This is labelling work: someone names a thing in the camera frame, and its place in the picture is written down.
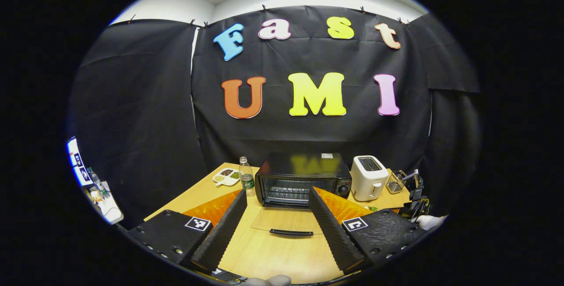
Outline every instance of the orange letter u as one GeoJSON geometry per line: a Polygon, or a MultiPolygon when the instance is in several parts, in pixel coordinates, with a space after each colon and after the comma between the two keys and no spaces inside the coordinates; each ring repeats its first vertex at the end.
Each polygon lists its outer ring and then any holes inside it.
{"type": "Polygon", "coordinates": [[[252,77],[247,80],[250,85],[250,105],[248,108],[239,106],[239,87],[242,81],[234,79],[221,84],[225,91],[225,111],[236,119],[250,119],[262,109],[262,84],[266,82],[265,77],[252,77]]]}

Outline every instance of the sticker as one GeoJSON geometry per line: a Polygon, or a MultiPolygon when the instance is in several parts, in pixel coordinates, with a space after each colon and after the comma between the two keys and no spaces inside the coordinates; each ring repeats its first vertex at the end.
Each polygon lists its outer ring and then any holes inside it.
{"type": "Polygon", "coordinates": [[[208,228],[208,226],[210,225],[210,220],[204,220],[204,219],[200,219],[200,218],[196,218],[195,216],[192,216],[192,219],[190,219],[190,221],[188,221],[188,223],[186,223],[184,226],[192,228],[194,230],[206,230],[206,228],[208,228]]]}
{"type": "Polygon", "coordinates": [[[368,224],[366,224],[366,222],[364,222],[364,220],[362,220],[361,218],[344,220],[343,225],[345,226],[345,228],[347,228],[348,232],[351,232],[353,230],[358,230],[361,228],[366,228],[368,226],[368,224]]]}

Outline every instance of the yellow letter m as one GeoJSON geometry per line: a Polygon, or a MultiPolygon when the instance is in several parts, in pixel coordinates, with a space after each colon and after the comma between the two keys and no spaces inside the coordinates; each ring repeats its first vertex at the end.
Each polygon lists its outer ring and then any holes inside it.
{"type": "Polygon", "coordinates": [[[323,77],[319,89],[313,83],[307,73],[292,73],[288,80],[294,84],[294,107],[290,109],[290,115],[303,116],[308,114],[304,106],[304,100],[308,102],[312,113],[317,115],[323,100],[325,107],[324,115],[346,115],[347,109],[343,107],[343,96],[341,93],[341,82],[344,75],[330,72],[323,77]]]}

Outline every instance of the water bottle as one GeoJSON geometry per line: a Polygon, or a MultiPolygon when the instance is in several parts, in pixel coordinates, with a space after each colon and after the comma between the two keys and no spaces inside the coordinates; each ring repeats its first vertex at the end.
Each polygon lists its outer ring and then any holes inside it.
{"type": "Polygon", "coordinates": [[[239,158],[239,177],[247,196],[254,196],[254,176],[245,156],[239,158]]]}
{"type": "Polygon", "coordinates": [[[104,185],[101,183],[100,178],[98,178],[98,176],[92,171],[92,167],[88,168],[88,173],[90,174],[90,177],[92,178],[92,181],[94,182],[98,190],[100,190],[101,194],[103,194],[104,197],[109,198],[108,191],[104,188],[104,185]]]}

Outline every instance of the white wall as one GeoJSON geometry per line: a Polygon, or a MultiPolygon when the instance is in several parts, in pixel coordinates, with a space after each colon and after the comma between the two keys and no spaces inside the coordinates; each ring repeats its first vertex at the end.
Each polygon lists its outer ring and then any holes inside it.
{"type": "Polygon", "coordinates": [[[396,0],[228,0],[215,7],[210,23],[250,11],[260,11],[263,4],[267,9],[295,5],[336,6],[352,9],[360,9],[362,6],[370,13],[391,19],[400,17],[402,21],[407,19],[412,21],[422,15],[421,12],[396,0]]]}
{"type": "Polygon", "coordinates": [[[137,0],[110,24],[134,19],[169,19],[203,25],[211,19],[215,5],[205,0],[137,0]]]}

